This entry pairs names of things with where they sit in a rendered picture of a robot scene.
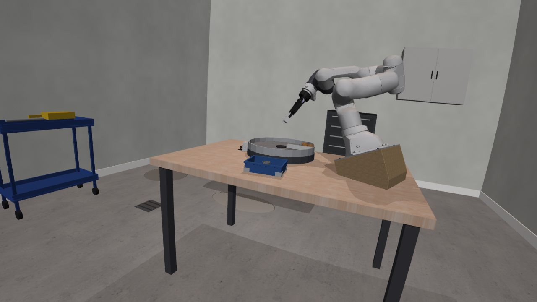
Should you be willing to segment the grey round turning table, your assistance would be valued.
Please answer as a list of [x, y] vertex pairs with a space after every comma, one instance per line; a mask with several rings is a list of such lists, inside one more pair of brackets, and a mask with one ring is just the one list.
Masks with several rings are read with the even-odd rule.
[[255, 155], [288, 160], [287, 164], [312, 162], [315, 156], [315, 146], [302, 146], [302, 143], [307, 142], [296, 139], [263, 137], [243, 142], [239, 150], [247, 151], [249, 157]]

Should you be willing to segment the blue plastic crate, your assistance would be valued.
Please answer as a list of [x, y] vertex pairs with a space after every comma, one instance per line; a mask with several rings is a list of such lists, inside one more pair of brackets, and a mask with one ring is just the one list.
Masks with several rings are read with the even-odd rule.
[[[263, 161], [269, 161], [270, 164], [263, 164]], [[287, 162], [288, 160], [284, 159], [254, 155], [244, 161], [243, 171], [282, 177], [287, 170]]]

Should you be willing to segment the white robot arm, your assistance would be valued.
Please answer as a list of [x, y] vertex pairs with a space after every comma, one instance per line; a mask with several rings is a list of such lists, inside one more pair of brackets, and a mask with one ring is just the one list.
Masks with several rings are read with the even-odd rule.
[[[334, 78], [337, 77], [351, 79], [339, 80], [334, 84]], [[323, 94], [332, 93], [347, 157], [389, 146], [384, 144], [381, 136], [369, 132], [368, 126], [362, 125], [353, 100], [387, 92], [400, 94], [404, 88], [403, 60], [398, 55], [391, 55], [383, 60], [383, 65], [365, 68], [357, 66], [322, 68], [315, 71], [302, 90], [310, 93], [312, 101], [316, 101], [317, 90]]]

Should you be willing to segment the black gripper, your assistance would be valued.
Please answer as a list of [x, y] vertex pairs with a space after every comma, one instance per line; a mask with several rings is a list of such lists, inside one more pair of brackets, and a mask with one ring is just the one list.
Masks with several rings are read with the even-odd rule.
[[292, 109], [290, 109], [288, 115], [284, 118], [283, 122], [288, 123], [289, 120], [293, 117], [293, 115], [298, 111], [298, 109], [304, 104], [304, 102], [309, 101], [309, 99], [311, 98], [311, 95], [307, 91], [302, 90], [299, 93], [299, 97], [300, 98], [298, 98], [297, 102], [295, 102]]

